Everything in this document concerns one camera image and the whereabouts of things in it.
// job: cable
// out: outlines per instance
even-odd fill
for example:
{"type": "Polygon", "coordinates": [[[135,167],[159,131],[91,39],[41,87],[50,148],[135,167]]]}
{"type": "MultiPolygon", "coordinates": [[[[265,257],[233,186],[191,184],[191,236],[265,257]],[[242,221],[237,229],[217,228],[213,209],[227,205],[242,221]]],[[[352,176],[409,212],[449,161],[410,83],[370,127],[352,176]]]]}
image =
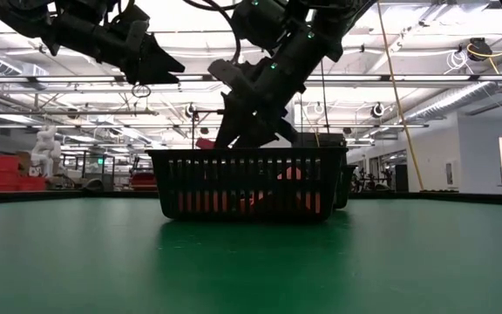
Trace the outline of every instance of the cable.
{"type": "MultiPolygon", "coordinates": [[[[195,1],[192,1],[192,0],[183,0],[185,1],[185,3],[197,8],[197,9],[201,9],[201,10],[208,10],[208,11],[219,11],[217,8],[215,8],[213,5],[211,5],[209,3],[209,5],[205,5],[205,4],[200,4],[200,3],[196,3],[195,1]]],[[[220,7],[222,10],[233,10],[235,9],[235,7],[237,7],[239,3],[236,3],[236,4],[231,4],[231,5],[227,5],[225,7],[220,7]]]]}
{"type": "MultiPolygon", "coordinates": [[[[230,28],[232,29],[232,31],[235,30],[234,22],[232,22],[232,18],[226,13],[226,10],[224,8],[219,6],[214,0],[202,0],[202,1],[205,3],[208,3],[208,5],[210,5],[210,7],[212,7],[214,10],[218,11],[222,15],[222,17],[224,17],[226,22],[230,25],[230,28]]],[[[202,4],[198,4],[192,0],[183,0],[183,2],[189,4],[193,7],[202,9],[202,8],[200,8],[200,6],[202,6],[202,4]]],[[[241,55],[241,41],[237,37],[237,35],[235,35],[235,31],[234,31],[234,38],[235,38],[235,52],[234,52],[234,56],[232,57],[231,62],[232,62],[232,64],[237,64],[237,61],[240,59],[240,55],[241,55]]]]}
{"type": "Polygon", "coordinates": [[[478,57],[483,57],[483,58],[496,58],[496,57],[500,57],[502,56],[502,52],[501,53],[497,53],[497,54],[491,54],[491,55],[486,55],[486,54],[483,54],[483,53],[477,53],[475,51],[472,51],[470,49],[470,47],[472,47],[473,44],[468,44],[468,46],[466,46],[466,50],[468,52],[470,52],[472,55],[475,55],[475,56],[478,56],[478,57]]]}
{"type": "Polygon", "coordinates": [[[315,140],[317,141],[317,147],[321,147],[321,142],[319,141],[319,134],[317,134],[317,130],[315,130],[313,128],[313,124],[311,123],[311,121],[309,120],[309,117],[307,116],[307,114],[303,111],[303,106],[301,106],[302,108],[302,115],[305,116],[305,119],[307,120],[307,122],[309,123],[309,126],[313,129],[313,132],[315,133],[315,140]]]}
{"type": "Polygon", "coordinates": [[[383,31],[384,49],[386,50],[387,59],[389,60],[390,78],[392,79],[392,87],[394,89],[394,95],[395,95],[395,98],[397,101],[398,114],[400,115],[400,119],[402,120],[402,124],[404,125],[404,131],[406,132],[406,138],[408,139],[408,146],[410,147],[411,157],[412,157],[412,160],[414,161],[414,167],[416,168],[416,174],[417,174],[417,180],[419,182],[419,187],[423,191],[423,190],[425,190],[424,181],[422,180],[422,175],[419,171],[419,165],[417,164],[417,158],[416,158],[416,151],[414,150],[414,146],[411,142],[410,130],[408,129],[408,125],[406,124],[406,119],[404,118],[404,111],[402,110],[402,104],[400,103],[400,97],[398,96],[397,81],[395,80],[395,77],[394,77],[394,70],[392,68],[392,60],[390,59],[389,41],[387,39],[386,31],[384,30],[383,13],[381,10],[381,0],[377,0],[376,6],[377,6],[378,12],[379,12],[379,22],[381,23],[381,31],[383,31]]]}
{"type": "Polygon", "coordinates": [[[324,85],[324,65],[321,59],[321,78],[322,78],[322,101],[324,104],[324,119],[327,122],[327,132],[330,134],[329,111],[327,110],[327,91],[324,85]]]}

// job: overhead pipe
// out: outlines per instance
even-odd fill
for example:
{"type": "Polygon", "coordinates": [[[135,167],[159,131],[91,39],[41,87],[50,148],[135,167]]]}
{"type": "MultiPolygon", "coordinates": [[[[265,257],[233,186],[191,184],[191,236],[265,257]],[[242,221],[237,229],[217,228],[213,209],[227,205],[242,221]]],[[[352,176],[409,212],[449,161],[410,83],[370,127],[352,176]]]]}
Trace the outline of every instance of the overhead pipe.
{"type": "MultiPolygon", "coordinates": [[[[498,66],[498,69],[502,73],[502,64],[498,66]]],[[[496,73],[494,70],[489,70],[485,74],[493,75],[496,73]]],[[[406,121],[414,119],[430,120],[437,116],[443,116],[463,106],[470,105],[475,101],[489,97],[489,95],[495,94],[498,90],[499,85],[497,82],[491,81],[480,82],[463,88],[450,89],[413,107],[406,113],[405,119],[406,121]]],[[[398,117],[390,119],[387,123],[399,123],[398,117]]]]}

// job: black plastic basket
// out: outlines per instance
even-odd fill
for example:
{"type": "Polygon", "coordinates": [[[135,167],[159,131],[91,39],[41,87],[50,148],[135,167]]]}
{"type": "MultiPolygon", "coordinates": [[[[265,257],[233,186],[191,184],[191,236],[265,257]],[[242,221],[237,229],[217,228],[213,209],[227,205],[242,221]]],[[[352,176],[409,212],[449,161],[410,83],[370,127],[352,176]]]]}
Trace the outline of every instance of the black plastic basket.
{"type": "Polygon", "coordinates": [[[332,213],[343,147],[150,150],[172,219],[323,221],[332,213]]]}

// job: duct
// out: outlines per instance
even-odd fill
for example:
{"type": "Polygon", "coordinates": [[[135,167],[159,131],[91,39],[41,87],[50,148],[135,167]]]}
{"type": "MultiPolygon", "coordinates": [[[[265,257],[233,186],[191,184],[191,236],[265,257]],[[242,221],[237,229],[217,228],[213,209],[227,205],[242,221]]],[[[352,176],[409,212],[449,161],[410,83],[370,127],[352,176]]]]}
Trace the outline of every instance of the duct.
{"type": "MultiPolygon", "coordinates": [[[[49,73],[37,65],[20,62],[17,60],[11,60],[0,53],[0,74],[3,76],[21,75],[36,77],[48,75],[49,73]]],[[[43,90],[47,88],[46,84],[41,83],[24,83],[21,85],[29,88],[35,88],[37,90],[43,90]]]]}
{"type": "MultiPolygon", "coordinates": [[[[498,69],[502,73],[502,64],[499,65],[498,69]]],[[[490,70],[485,74],[493,75],[496,73],[494,70],[490,70]]],[[[407,112],[408,114],[405,115],[405,119],[408,122],[414,119],[430,120],[437,116],[443,116],[460,107],[488,97],[488,95],[493,95],[498,89],[499,85],[496,82],[489,81],[468,85],[463,88],[450,89],[410,109],[407,112]]],[[[387,121],[388,124],[398,124],[399,122],[398,118],[387,121]]]]}

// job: ceiling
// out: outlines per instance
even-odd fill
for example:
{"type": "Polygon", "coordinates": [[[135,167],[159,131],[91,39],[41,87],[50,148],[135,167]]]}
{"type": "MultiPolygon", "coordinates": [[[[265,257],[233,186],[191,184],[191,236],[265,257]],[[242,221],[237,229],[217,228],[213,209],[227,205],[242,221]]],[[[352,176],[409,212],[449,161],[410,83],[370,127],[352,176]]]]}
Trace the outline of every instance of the ceiling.
{"type": "MultiPolygon", "coordinates": [[[[216,2],[221,5],[232,3],[231,0],[216,2]]],[[[389,44],[394,50],[392,65],[395,73],[454,75],[466,73],[468,69],[475,73],[489,71],[491,65],[488,62],[471,60],[458,68],[451,67],[454,51],[459,46],[466,47],[470,38],[485,38],[494,53],[502,52],[502,9],[489,9],[489,1],[484,0],[470,3],[431,6],[428,2],[406,0],[401,3],[383,2],[384,26],[389,44]],[[422,19],[426,21],[424,26],[420,25],[422,19]]],[[[234,36],[220,14],[197,10],[181,0],[137,0],[136,4],[151,16],[150,31],[154,32],[160,46],[186,66],[184,75],[187,75],[187,79],[191,80],[194,74],[206,74],[208,65],[217,58],[232,57],[234,36]]],[[[91,58],[67,49],[63,49],[57,57],[52,57],[40,52],[41,46],[39,39],[24,38],[0,22],[0,56],[13,64],[38,65],[49,76],[121,75],[113,66],[100,65],[91,58]]],[[[242,46],[241,61],[256,63],[265,56],[247,41],[242,46]]],[[[376,6],[346,35],[343,48],[344,55],[337,63],[327,58],[323,60],[324,75],[327,78],[352,74],[389,74],[376,6]]],[[[500,64],[502,56],[495,61],[500,64]]],[[[317,67],[313,75],[321,75],[321,66],[317,67]]],[[[100,120],[130,125],[135,130],[136,125],[147,125],[138,132],[154,142],[177,148],[190,147],[191,144],[190,128],[173,129],[174,125],[190,125],[185,115],[187,106],[193,104],[202,110],[222,109],[220,92],[229,92],[226,86],[215,81],[182,81],[179,85],[152,86],[153,92],[146,99],[133,97],[130,86],[116,83],[49,83],[46,87],[37,91],[16,84],[0,84],[0,92],[30,106],[37,101],[38,104],[44,104],[44,110],[48,111],[77,108],[106,112],[100,120]],[[137,117],[114,114],[133,110],[135,106],[153,114],[137,117]]],[[[453,86],[411,83],[400,85],[397,93],[407,111],[448,87],[453,86]]],[[[325,99],[330,124],[374,123],[370,116],[372,106],[381,103],[393,110],[396,105],[396,96],[390,83],[352,84],[335,79],[326,89],[320,84],[309,83],[308,90],[302,96],[296,95],[294,99],[295,123],[305,126],[309,123],[314,126],[324,124],[325,99]]],[[[59,119],[66,125],[97,126],[100,123],[100,120],[88,120],[83,115],[78,119],[66,116],[59,116],[59,119]]],[[[219,125],[220,119],[221,116],[210,114],[200,122],[200,126],[209,126],[207,138],[214,138],[214,128],[219,125]]],[[[0,120],[0,123],[9,124],[9,121],[0,120]]],[[[341,132],[342,128],[335,128],[335,131],[341,132]]]]}

